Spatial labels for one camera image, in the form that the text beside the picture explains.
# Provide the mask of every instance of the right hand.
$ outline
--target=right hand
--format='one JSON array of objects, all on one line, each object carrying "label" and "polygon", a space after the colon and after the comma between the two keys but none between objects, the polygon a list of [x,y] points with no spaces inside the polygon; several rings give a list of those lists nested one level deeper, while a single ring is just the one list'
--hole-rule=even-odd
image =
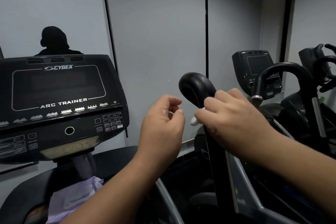
[{"label": "right hand", "polygon": [[254,160],[265,150],[265,143],[279,135],[238,89],[217,91],[214,98],[204,100],[204,107],[195,117],[237,157]]}]

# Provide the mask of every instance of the person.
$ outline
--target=person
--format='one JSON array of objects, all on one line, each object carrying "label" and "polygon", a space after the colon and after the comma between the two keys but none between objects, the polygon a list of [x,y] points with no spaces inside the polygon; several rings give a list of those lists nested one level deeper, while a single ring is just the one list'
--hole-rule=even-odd
[{"label": "person", "polygon": [[71,50],[65,33],[55,26],[45,27],[42,30],[40,43],[46,48],[35,56],[83,54],[80,51]]},{"label": "person", "polygon": [[[62,224],[132,221],[179,154],[185,124],[181,103],[168,95],[154,103],[143,120],[133,160]],[[237,89],[217,91],[204,106],[195,116],[221,146],[282,176],[336,218],[336,160],[277,132]]]}]

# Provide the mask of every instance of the left hand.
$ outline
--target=left hand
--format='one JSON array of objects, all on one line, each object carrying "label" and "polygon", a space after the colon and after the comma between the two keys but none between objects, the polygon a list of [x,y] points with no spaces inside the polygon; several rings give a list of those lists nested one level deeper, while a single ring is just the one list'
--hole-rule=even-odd
[{"label": "left hand", "polygon": [[163,95],[149,109],[143,119],[136,156],[153,167],[158,176],[176,159],[182,145],[186,122],[182,100]]}]

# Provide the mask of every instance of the cybex logo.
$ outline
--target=cybex logo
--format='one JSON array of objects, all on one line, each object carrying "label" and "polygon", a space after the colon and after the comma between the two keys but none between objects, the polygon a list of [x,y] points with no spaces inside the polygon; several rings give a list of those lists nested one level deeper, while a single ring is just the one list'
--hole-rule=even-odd
[{"label": "cybex logo", "polygon": [[45,67],[44,71],[47,70],[61,70],[61,69],[70,69],[73,65],[64,65],[64,66],[51,66],[51,67]]}]

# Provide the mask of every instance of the black vertical strip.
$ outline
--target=black vertical strip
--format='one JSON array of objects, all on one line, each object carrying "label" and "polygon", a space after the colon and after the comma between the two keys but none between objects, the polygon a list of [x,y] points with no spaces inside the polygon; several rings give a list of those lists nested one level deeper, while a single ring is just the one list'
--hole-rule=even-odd
[{"label": "black vertical strip", "polygon": [[104,0],[104,1],[105,1],[105,9],[106,9],[106,16],[107,16],[108,31],[110,33],[110,38],[111,38],[111,45],[112,45],[113,61],[114,61],[115,71],[119,75],[118,64],[117,64],[117,57],[116,57],[116,49],[114,47],[114,40],[113,40],[113,33],[112,33],[112,26],[111,26],[111,17],[110,17],[109,3],[108,3],[107,0]]},{"label": "black vertical strip", "polygon": [[[291,6],[292,0],[285,1],[285,13],[283,15],[283,28],[282,28],[282,37],[281,37],[281,48],[280,48],[280,60],[279,62],[285,61],[286,55],[286,46],[287,46],[287,36],[288,36],[288,28],[289,28],[289,18],[291,14]],[[279,73],[281,81],[283,72]]]},{"label": "black vertical strip", "polygon": [[205,0],[205,76],[209,78],[208,0]]}]

